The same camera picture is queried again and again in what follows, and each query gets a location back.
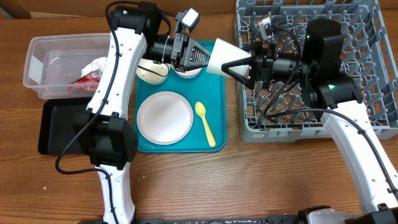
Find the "teal serving tray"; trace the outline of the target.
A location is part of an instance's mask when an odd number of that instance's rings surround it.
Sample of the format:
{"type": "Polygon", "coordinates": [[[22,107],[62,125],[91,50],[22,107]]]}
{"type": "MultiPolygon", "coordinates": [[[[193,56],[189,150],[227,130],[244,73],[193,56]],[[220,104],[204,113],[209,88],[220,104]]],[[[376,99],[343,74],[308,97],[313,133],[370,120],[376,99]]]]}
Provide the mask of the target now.
{"type": "Polygon", "coordinates": [[[226,94],[224,77],[207,73],[205,69],[195,78],[182,78],[174,70],[161,84],[151,85],[137,79],[136,109],[134,112],[134,128],[138,133],[138,149],[147,153],[181,153],[181,152],[216,152],[226,144],[226,94]],[[193,125],[189,133],[179,142],[159,145],[145,139],[136,124],[136,115],[141,103],[154,93],[172,91],[182,95],[192,107],[193,125]],[[195,112],[195,103],[200,101],[206,109],[206,120],[216,141],[210,147],[206,138],[201,118],[195,112]]]}

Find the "white round plate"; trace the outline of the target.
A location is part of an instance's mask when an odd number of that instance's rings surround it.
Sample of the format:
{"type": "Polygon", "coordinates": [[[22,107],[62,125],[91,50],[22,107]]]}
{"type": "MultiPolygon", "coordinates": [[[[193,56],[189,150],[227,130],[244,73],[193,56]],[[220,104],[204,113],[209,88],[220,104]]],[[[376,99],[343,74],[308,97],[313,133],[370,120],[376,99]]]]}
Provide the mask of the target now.
{"type": "Polygon", "coordinates": [[[179,142],[189,133],[193,125],[193,110],[182,95],[161,91],[141,103],[136,124],[148,141],[169,145],[179,142]]]}

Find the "white bowl with crumbs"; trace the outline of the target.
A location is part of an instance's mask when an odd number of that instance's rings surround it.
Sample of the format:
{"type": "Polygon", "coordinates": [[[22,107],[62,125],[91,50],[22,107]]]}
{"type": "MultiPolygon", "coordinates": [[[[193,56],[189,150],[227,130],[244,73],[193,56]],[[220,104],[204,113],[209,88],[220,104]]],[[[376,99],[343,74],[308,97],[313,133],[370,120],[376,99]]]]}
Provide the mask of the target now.
{"type": "Polygon", "coordinates": [[[136,70],[137,76],[151,85],[158,85],[166,81],[170,66],[164,63],[154,63],[152,60],[141,59],[136,70]]]}

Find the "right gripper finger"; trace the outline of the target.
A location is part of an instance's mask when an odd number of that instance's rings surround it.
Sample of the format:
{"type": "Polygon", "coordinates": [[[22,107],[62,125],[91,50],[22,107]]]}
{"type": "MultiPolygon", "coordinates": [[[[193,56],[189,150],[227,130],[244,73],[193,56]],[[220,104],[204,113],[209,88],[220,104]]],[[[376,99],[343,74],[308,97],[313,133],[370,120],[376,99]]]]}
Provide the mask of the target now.
{"type": "Polygon", "coordinates": [[[252,89],[251,78],[245,77],[247,71],[249,70],[249,68],[246,68],[246,65],[250,66],[251,64],[252,64],[252,57],[233,60],[230,62],[223,63],[221,65],[221,71],[229,75],[230,77],[234,78],[236,81],[244,85],[246,88],[252,89]],[[244,67],[244,70],[242,72],[237,72],[234,70],[234,68],[242,66],[244,67]]]}
{"type": "Polygon", "coordinates": [[[263,48],[263,42],[254,42],[249,45],[245,45],[241,48],[241,50],[244,50],[245,52],[249,53],[259,53],[261,52],[263,48]]]}

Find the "pink bowl with nuts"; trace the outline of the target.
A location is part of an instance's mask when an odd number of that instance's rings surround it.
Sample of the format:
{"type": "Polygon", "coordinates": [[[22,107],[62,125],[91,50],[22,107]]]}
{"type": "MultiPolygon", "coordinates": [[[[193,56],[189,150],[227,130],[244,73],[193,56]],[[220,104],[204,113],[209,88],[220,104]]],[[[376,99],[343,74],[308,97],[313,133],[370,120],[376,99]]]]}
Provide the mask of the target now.
{"type": "Polygon", "coordinates": [[[175,73],[182,77],[182,78],[186,78],[186,79],[190,79],[190,78],[195,78],[199,73],[201,72],[200,68],[194,69],[194,70],[189,70],[186,72],[179,72],[175,70],[175,73]]]}

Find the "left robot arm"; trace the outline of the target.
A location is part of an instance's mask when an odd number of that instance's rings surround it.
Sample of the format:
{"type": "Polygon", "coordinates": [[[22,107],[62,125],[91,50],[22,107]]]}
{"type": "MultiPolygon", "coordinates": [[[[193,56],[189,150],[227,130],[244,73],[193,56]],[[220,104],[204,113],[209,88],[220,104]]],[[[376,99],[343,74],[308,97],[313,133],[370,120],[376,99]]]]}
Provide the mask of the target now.
{"type": "Polygon", "coordinates": [[[194,9],[175,16],[174,34],[160,34],[163,10],[152,2],[116,1],[105,9],[110,28],[109,50],[99,85],[84,112],[73,118],[82,153],[90,158],[101,181],[101,223],[132,223],[129,166],[138,135],[128,122],[129,99],[141,59],[171,64],[186,72],[208,65],[210,52],[189,37],[200,20],[194,9]]]}

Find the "grey dishwasher rack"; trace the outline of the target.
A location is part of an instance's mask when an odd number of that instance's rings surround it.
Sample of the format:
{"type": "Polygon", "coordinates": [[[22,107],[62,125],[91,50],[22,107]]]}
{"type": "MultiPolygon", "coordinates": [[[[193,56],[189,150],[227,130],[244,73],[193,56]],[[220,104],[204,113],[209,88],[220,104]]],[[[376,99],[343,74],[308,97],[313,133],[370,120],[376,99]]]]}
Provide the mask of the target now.
{"type": "MultiPolygon", "coordinates": [[[[389,44],[377,1],[237,1],[234,43],[244,47],[261,37],[258,22],[271,14],[285,19],[295,37],[276,39],[281,52],[294,53],[295,42],[303,41],[307,24],[332,19],[341,25],[344,37],[341,70],[361,90],[368,117],[379,139],[397,134],[397,65],[389,44]]],[[[321,122],[309,112],[297,82],[285,86],[257,83],[253,90],[238,85],[239,135],[244,142],[293,142],[326,138],[321,122]]]]}

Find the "black plastic tray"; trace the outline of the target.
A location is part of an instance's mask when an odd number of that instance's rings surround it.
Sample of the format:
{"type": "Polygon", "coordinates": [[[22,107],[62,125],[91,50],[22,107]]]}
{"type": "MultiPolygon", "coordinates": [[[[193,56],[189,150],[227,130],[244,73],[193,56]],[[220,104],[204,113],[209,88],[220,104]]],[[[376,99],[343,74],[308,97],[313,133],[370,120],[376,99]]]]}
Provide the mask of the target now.
{"type": "Polygon", "coordinates": [[[47,100],[43,105],[38,152],[59,155],[75,137],[73,116],[84,112],[90,97],[47,100]]]}

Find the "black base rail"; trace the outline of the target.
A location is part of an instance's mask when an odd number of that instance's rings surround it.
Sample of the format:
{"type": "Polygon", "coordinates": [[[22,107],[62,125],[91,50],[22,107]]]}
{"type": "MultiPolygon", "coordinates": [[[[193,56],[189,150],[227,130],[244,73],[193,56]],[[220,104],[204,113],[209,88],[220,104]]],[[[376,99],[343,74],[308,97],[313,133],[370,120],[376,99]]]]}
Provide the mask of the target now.
{"type": "Polygon", "coordinates": [[[136,219],[134,224],[299,224],[297,215],[271,215],[265,218],[212,218],[164,220],[163,218],[136,219]]]}

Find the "white paper cup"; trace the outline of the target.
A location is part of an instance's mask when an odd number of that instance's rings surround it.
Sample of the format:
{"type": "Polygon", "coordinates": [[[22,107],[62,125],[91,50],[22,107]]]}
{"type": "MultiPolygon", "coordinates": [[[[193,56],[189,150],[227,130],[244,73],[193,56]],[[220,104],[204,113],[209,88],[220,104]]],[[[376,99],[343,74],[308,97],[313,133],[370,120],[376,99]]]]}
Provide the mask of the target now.
{"type": "Polygon", "coordinates": [[[232,62],[248,57],[251,57],[251,54],[249,52],[244,51],[239,47],[230,44],[229,42],[217,38],[206,71],[214,75],[229,77],[227,73],[221,70],[221,65],[223,63],[232,62]]]}

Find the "white napkin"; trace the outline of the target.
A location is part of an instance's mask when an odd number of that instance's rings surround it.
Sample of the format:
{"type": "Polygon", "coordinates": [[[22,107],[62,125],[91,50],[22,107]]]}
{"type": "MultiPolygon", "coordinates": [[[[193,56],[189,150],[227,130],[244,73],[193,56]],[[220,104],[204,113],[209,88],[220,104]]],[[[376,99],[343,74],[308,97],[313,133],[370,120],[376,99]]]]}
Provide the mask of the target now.
{"type": "Polygon", "coordinates": [[[103,72],[104,66],[106,65],[106,61],[107,61],[107,57],[100,57],[100,58],[94,59],[92,62],[90,62],[84,68],[82,68],[81,77],[84,77],[85,75],[89,74],[90,72],[97,71],[97,70],[103,72]]]}

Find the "yellow plastic spoon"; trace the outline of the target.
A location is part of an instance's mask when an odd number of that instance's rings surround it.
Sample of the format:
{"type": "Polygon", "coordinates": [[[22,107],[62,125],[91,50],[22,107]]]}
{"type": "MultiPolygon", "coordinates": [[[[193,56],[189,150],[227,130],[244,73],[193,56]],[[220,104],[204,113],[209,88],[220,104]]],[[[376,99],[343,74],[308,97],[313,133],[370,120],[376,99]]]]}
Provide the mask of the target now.
{"type": "Polygon", "coordinates": [[[202,120],[203,127],[204,127],[204,130],[205,130],[205,134],[206,134],[206,138],[207,138],[209,146],[210,147],[215,147],[216,146],[216,141],[215,141],[213,133],[211,132],[211,129],[210,129],[209,125],[208,125],[208,122],[206,120],[206,109],[205,109],[205,106],[203,105],[202,102],[197,101],[195,103],[195,112],[202,120]]]}

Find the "red ketchup packet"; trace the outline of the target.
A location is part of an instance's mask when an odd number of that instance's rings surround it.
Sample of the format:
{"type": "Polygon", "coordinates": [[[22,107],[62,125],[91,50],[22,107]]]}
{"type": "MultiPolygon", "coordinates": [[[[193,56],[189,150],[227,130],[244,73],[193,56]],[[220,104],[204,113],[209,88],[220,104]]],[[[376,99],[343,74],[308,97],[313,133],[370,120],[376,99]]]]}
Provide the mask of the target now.
{"type": "Polygon", "coordinates": [[[69,87],[69,91],[73,90],[87,90],[87,91],[95,91],[97,86],[101,80],[102,71],[95,70],[86,75],[83,75],[77,81],[73,82],[73,86],[69,87]]]}

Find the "clear plastic bin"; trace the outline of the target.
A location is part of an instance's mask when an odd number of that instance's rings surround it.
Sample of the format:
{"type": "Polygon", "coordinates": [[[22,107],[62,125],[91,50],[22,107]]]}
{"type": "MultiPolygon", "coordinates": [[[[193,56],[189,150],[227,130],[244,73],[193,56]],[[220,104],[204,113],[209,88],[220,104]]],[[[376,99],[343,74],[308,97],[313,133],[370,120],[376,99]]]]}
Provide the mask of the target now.
{"type": "Polygon", "coordinates": [[[93,60],[108,55],[109,33],[34,37],[27,51],[23,85],[42,99],[92,97],[98,86],[76,81],[93,60]]]}

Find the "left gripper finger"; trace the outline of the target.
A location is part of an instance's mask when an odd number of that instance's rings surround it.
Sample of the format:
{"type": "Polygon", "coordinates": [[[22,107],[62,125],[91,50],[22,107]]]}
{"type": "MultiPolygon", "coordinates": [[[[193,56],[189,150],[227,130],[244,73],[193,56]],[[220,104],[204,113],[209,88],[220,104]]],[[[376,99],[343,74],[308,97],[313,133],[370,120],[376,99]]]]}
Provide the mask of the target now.
{"type": "Polygon", "coordinates": [[[209,62],[211,57],[211,52],[193,39],[188,41],[187,54],[189,62],[209,62]]]}
{"type": "Polygon", "coordinates": [[[207,67],[209,64],[208,60],[205,61],[191,61],[191,60],[186,60],[183,62],[182,64],[182,72],[187,72],[190,70],[195,70],[198,68],[203,68],[203,67],[207,67]]]}

